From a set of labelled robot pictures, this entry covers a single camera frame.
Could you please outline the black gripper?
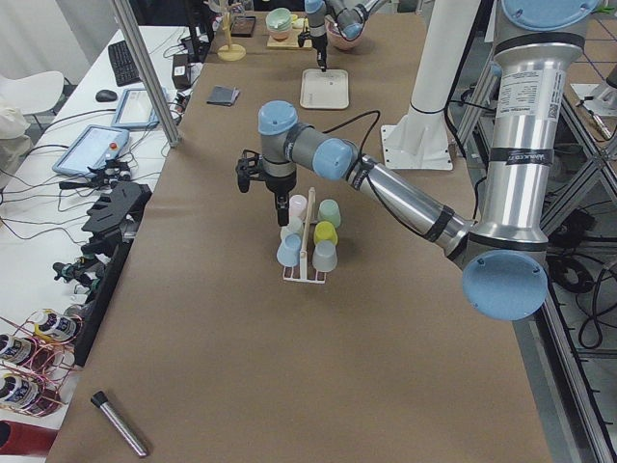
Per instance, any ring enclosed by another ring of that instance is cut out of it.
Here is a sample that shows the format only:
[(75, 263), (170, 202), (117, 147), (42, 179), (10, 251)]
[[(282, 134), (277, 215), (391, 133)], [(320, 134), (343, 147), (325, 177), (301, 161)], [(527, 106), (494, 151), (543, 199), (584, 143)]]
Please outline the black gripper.
[(322, 72), (328, 70), (327, 65), (327, 45), (328, 40), (326, 35), (310, 36), (311, 45), (316, 50), (316, 60)]
[(288, 198), (289, 193), (296, 186), (296, 175), (290, 174), (285, 177), (267, 176), (266, 187), (275, 195), (275, 207), (277, 220), (280, 227), (288, 225)]

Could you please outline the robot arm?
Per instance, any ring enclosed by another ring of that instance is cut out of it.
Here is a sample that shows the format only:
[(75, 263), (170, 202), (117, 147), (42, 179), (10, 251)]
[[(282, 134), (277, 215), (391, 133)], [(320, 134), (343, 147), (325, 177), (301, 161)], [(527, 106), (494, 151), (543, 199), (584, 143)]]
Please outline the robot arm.
[(326, 17), (329, 16), (346, 41), (356, 39), (362, 32), (365, 23), (375, 14), (385, 1), (359, 1), (348, 8), (343, 1), (306, 0), (305, 13), (308, 19), (308, 32), (298, 38), (300, 46), (305, 38), (311, 40), (311, 46), (316, 50), (316, 61), (322, 72), (327, 67), (327, 28)]
[[(433, 128), (444, 119), (460, 66), (468, 51), (481, 1), (435, 1), (409, 111), (385, 148), (405, 154), (410, 168), (445, 167)], [(350, 41), (385, 1), (304, 1), (308, 35), (325, 71), (325, 20)], [(541, 308), (549, 290), (544, 260), (548, 237), (540, 219), (554, 158), (566, 72), (584, 51), (590, 14), (600, 1), (496, 1), (492, 56), (499, 88), (490, 150), (480, 154), (486, 179), (479, 221), (465, 220), (352, 142), (298, 120), (292, 103), (274, 100), (258, 112), (261, 150), (256, 180), (275, 197), (280, 226), (289, 219), (296, 167), (344, 180), (379, 202), (415, 235), (440, 246), (463, 271), (470, 304), (496, 319), (518, 320)]]

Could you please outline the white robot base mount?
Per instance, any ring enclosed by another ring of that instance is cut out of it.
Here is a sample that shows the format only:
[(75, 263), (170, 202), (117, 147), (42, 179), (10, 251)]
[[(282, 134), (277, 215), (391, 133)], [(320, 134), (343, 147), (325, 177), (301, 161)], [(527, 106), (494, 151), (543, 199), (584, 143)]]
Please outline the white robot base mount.
[(453, 169), (444, 111), (480, 0), (434, 3), (409, 110), (382, 127), (385, 165), (396, 171)]

